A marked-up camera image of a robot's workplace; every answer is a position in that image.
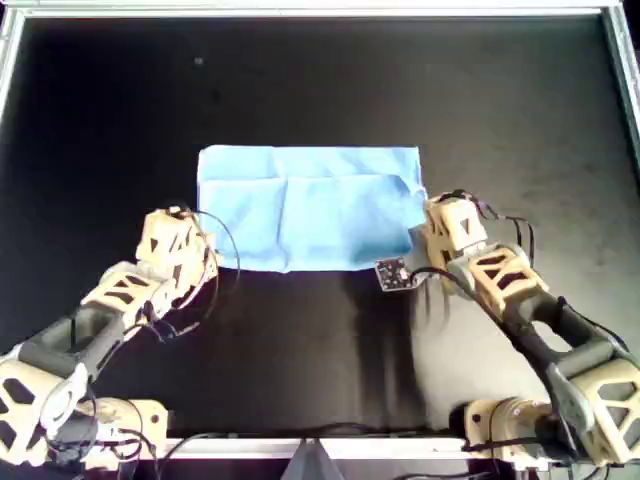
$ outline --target metal frame edge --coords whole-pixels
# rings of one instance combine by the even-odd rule
[[[0,123],[9,96],[25,15],[20,8],[6,8],[0,27]]]
[[[599,15],[604,7],[527,7],[527,8],[419,8],[419,7],[369,7],[369,8],[212,8],[188,7],[128,7],[117,5],[71,7],[38,6],[22,7],[27,17],[41,18],[181,18],[181,17],[518,17],[518,16],[571,16]]]
[[[606,8],[622,0],[3,0],[9,7],[133,10],[367,10]]]
[[[300,438],[204,438],[180,447],[176,459],[290,459]],[[320,443],[333,460],[469,460],[462,438],[321,438]],[[169,451],[181,439],[169,438]]]
[[[640,181],[640,73],[638,61],[622,5],[605,9],[603,18],[633,145],[636,177]]]

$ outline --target table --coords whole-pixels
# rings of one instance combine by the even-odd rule
[[[530,218],[554,291],[640,353],[640,201],[609,61],[595,17],[32,19],[0,135],[0,347],[132,259],[145,213],[195,204],[198,151],[226,143],[419,145],[431,193]],[[97,393],[156,398],[185,432],[258,433],[439,429],[464,401],[542,393],[475,307],[453,300],[445,322],[423,298],[381,295],[371,271],[246,273],[197,335],[138,335]]]

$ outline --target cloth fold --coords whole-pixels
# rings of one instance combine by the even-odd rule
[[[198,163],[198,209],[227,225],[247,270],[371,268],[411,249],[425,198],[417,148],[214,145]],[[201,224],[235,268],[224,229]]]

